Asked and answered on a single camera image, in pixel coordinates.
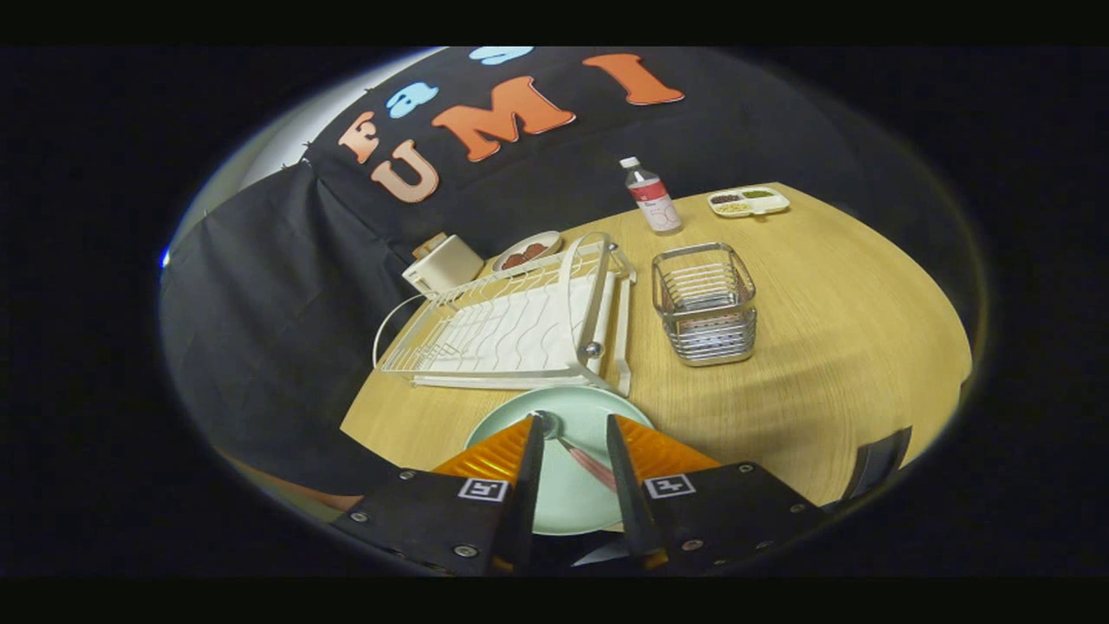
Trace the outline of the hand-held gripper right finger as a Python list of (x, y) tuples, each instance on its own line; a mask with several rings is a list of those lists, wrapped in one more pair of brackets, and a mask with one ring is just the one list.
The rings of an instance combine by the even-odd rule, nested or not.
[(645, 424), (607, 415), (629, 557), (647, 573), (723, 573), (811, 536), (828, 513), (763, 466), (724, 466)]

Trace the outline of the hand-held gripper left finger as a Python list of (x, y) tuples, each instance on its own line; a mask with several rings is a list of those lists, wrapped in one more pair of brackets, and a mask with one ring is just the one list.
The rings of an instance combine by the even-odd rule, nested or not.
[(413, 574), (523, 573), (545, 444), (527, 416), (433, 471), (393, 467), (330, 525)]

